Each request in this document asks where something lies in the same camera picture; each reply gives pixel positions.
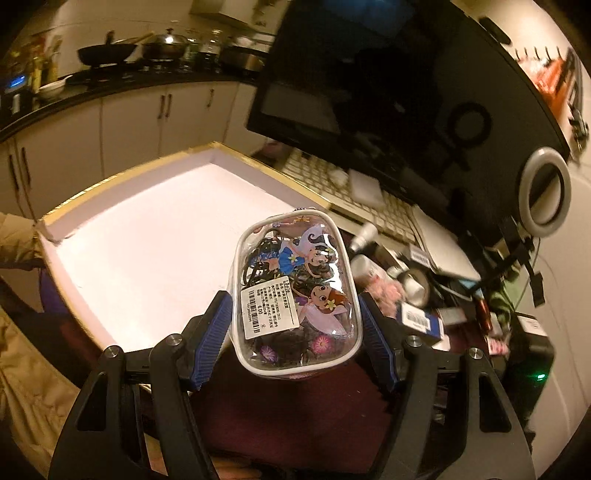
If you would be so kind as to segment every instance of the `keyboard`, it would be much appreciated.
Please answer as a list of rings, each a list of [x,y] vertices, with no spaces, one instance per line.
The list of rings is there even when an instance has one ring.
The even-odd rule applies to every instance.
[[[354,201],[349,195],[349,186],[337,188],[329,179],[328,173],[337,168],[332,163],[317,157],[302,155],[294,149],[281,172],[308,187],[328,200],[331,209],[353,218],[358,222],[373,223],[380,233],[397,241],[417,245],[411,219],[408,216],[410,205],[388,192],[382,191],[386,207],[377,210]]]

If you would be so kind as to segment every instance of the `computer monitor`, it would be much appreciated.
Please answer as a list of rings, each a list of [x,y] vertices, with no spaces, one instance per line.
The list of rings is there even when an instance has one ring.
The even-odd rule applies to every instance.
[[[372,175],[485,245],[519,221],[534,151],[570,154],[516,61],[447,0],[293,0],[248,128]],[[536,175],[530,203],[554,175]]]

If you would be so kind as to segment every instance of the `pot lid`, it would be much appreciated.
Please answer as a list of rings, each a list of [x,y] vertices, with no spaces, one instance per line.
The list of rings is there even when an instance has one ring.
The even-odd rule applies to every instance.
[[[167,28],[165,34],[154,35],[147,43],[162,44],[162,45],[186,45],[187,37],[173,34],[172,28]]]

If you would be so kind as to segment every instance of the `frying pan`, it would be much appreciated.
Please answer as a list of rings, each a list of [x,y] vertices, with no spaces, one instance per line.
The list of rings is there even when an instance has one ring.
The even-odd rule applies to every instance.
[[[149,32],[141,37],[130,39],[134,43],[125,43],[129,40],[122,40],[113,43],[114,32],[107,33],[106,41],[102,45],[92,45],[78,50],[78,58],[84,65],[98,67],[108,63],[122,63],[129,57],[137,47],[135,43],[150,37],[153,32]]]

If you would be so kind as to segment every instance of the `kitchen counter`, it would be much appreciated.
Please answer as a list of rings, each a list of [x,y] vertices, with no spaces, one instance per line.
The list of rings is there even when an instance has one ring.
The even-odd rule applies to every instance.
[[[60,97],[52,102],[43,102],[31,113],[14,121],[0,124],[0,144],[20,130],[54,113],[80,105],[97,98],[139,88],[191,82],[242,82],[254,84],[254,80],[237,75],[215,72],[129,72],[124,78],[106,79],[94,85],[66,85]]]

